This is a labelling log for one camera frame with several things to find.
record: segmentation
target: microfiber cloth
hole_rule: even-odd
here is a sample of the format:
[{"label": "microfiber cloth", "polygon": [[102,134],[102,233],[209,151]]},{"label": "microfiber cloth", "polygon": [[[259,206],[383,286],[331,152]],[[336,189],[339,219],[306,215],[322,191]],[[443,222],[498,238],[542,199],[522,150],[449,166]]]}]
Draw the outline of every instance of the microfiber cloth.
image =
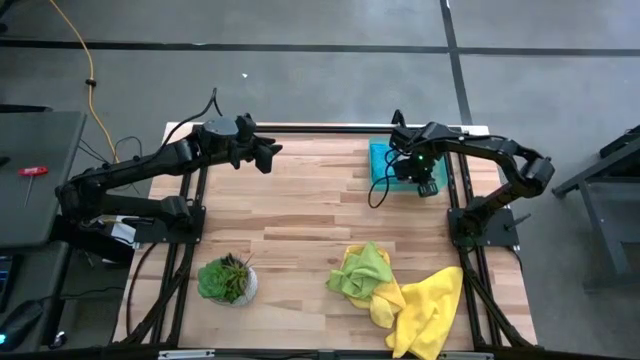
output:
[{"label": "microfiber cloth", "polygon": [[382,282],[393,279],[387,264],[373,242],[367,243],[360,254],[347,254],[340,270],[331,270],[327,287],[356,299],[370,299],[373,290]]},{"label": "microfiber cloth", "polygon": [[[344,253],[345,261],[349,255],[361,254],[364,249],[365,246],[362,245],[349,246]],[[377,248],[377,251],[384,262],[390,265],[391,259],[389,259],[389,254],[386,250]],[[402,292],[400,292],[400,286],[398,286],[395,276],[391,277],[391,282],[378,284],[373,290],[373,294],[371,294],[371,299],[357,299],[350,296],[347,296],[347,298],[355,307],[368,309],[371,321],[385,329],[390,329],[393,326],[395,314],[405,307],[404,297],[402,297]]]},{"label": "microfiber cloth", "polygon": [[448,267],[402,287],[407,306],[398,314],[396,331],[386,338],[394,358],[407,351],[423,360],[438,357],[453,324],[461,289],[459,267]]}]

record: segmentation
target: gray floor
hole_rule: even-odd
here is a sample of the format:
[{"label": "gray floor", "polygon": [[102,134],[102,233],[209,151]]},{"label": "gray floor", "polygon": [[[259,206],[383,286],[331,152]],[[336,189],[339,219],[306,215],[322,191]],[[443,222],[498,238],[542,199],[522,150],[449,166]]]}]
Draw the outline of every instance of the gray floor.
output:
[{"label": "gray floor", "polygon": [[[438,0],[60,0],[96,41],[446,46]],[[640,47],[634,0],[449,0],[459,46],[626,49]],[[73,41],[46,1],[22,0],[7,14],[7,38]],[[158,145],[164,124],[199,111],[212,86],[222,110],[259,121],[458,124],[447,54],[250,51],[93,51],[96,108],[113,138]],[[552,186],[595,161],[595,152],[638,124],[640,58],[461,56],[474,124],[553,157]],[[0,102],[87,111],[87,65],[79,50],[0,49]],[[108,153],[98,127],[85,140]],[[125,156],[135,148],[127,144]],[[74,171],[95,163],[79,155]],[[148,183],[142,185],[148,191]],[[582,282],[607,271],[577,194],[548,192],[514,204],[532,218],[519,228],[538,339],[555,350],[638,357],[638,289],[587,295]],[[124,281],[122,271],[78,270]],[[103,308],[79,305],[76,328]],[[110,328],[74,346],[106,341]]]}]

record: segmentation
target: green cloth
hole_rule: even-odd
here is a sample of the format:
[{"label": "green cloth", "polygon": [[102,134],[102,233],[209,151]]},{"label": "green cloth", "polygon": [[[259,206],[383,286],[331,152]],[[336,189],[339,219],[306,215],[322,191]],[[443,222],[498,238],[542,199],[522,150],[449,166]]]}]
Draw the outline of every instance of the green cloth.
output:
[{"label": "green cloth", "polygon": [[368,299],[381,282],[391,282],[391,266],[378,253],[376,244],[367,243],[360,255],[348,254],[340,270],[331,270],[327,287],[357,299]]}]

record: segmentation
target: yellow towel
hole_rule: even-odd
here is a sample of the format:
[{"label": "yellow towel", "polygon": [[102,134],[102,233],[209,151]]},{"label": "yellow towel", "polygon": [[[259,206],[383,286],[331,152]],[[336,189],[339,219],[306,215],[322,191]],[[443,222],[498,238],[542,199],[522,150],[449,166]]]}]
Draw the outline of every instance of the yellow towel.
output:
[{"label": "yellow towel", "polygon": [[438,357],[453,324],[461,288],[459,267],[448,267],[420,283],[402,287],[407,306],[398,314],[396,331],[386,339],[394,358],[407,350],[423,360]]},{"label": "yellow towel", "polygon": [[[343,263],[349,254],[358,255],[363,249],[363,245],[349,246],[344,253]],[[384,249],[378,248],[378,253],[387,264],[391,264],[389,254]],[[347,298],[355,307],[369,309],[373,323],[385,329],[390,329],[393,326],[395,314],[405,307],[404,297],[400,292],[400,286],[398,286],[395,276],[390,283],[380,283],[373,290],[371,300],[356,299],[350,296],[347,296]]]}]

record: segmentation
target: wooden table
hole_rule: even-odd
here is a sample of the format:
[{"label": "wooden table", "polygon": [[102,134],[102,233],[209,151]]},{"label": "wooden table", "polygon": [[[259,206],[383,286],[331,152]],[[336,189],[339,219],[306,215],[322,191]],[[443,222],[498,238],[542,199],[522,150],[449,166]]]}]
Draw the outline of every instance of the wooden table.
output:
[{"label": "wooden table", "polygon": [[[166,133],[173,126],[168,124]],[[484,126],[467,128],[475,134],[488,133]],[[189,131],[190,127],[184,126],[175,138]],[[193,258],[180,346],[386,349],[384,338],[390,330],[377,327],[368,311],[357,309],[343,296],[328,291],[325,282],[329,270],[340,266],[347,246],[367,241],[375,241],[389,252],[400,284],[419,282],[447,266],[459,266],[445,216],[450,207],[447,189],[426,199],[413,192],[390,193],[380,208],[370,209],[368,139],[372,135],[270,136],[284,146],[274,158],[271,174],[263,175],[253,164],[246,163],[237,171],[231,165],[209,170],[204,198],[207,218],[202,242]],[[468,160],[476,195],[488,194],[500,185],[493,162]],[[458,163],[455,156],[453,163]],[[191,188],[195,189],[197,176],[193,178]],[[180,177],[157,177],[150,197],[177,195],[180,182]],[[464,194],[458,193],[464,205]],[[132,296],[133,326],[158,296],[167,248],[159,244],[143,264]],[[131,273],[142,252],[136,252]],[[198,269],[229,252],[245,259],[252,255],[259,290],[250,306],[224,307],[198,295]],[[535,343],[517,259],[497,248],[487,248],[486,257],[496,302],[522,335]],[[124,300],[116,340],[125,333]],[[484,307],[479,305],[478,311],[483,335],[488,339]],[[163,340],[172,314],[170,304]],[[463,295],[445,350],[471,349]]]}]

